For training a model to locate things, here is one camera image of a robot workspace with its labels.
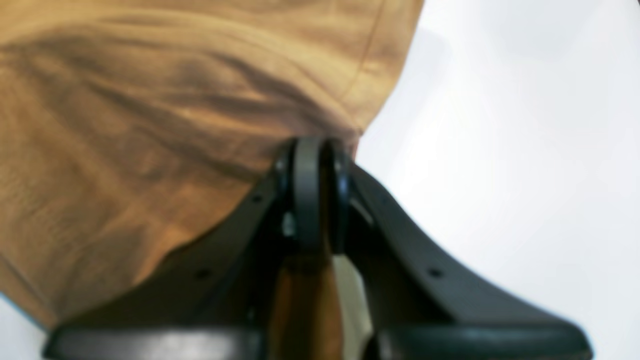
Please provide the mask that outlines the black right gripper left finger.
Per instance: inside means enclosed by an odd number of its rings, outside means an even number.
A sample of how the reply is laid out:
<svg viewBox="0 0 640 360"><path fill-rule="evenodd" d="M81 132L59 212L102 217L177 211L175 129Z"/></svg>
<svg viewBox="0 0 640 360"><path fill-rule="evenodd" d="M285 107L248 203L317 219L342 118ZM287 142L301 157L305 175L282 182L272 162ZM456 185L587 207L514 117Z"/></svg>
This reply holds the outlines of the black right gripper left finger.
<svg viewBox="0 0 640 360"><path fill-rule="evenodd" d="M323 139L286 146L217 228L135 289L62 322L48 360L270 360L270 321L288 261L323 259Z"/></svg>

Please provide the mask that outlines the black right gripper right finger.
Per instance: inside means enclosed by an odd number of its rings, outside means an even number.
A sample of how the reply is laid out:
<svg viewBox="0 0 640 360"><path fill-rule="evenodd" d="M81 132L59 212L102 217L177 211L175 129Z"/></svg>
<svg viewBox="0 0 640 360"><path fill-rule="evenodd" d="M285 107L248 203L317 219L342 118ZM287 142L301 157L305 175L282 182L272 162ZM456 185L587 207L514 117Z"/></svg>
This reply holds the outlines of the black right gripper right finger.
<svg viewBox="0 0 640 360"><path fill-rule="evenodd" d="M331 250L363 282L362 360L591 360L572 322L461 264L414 223L338 140L325 146Z"/></svg>

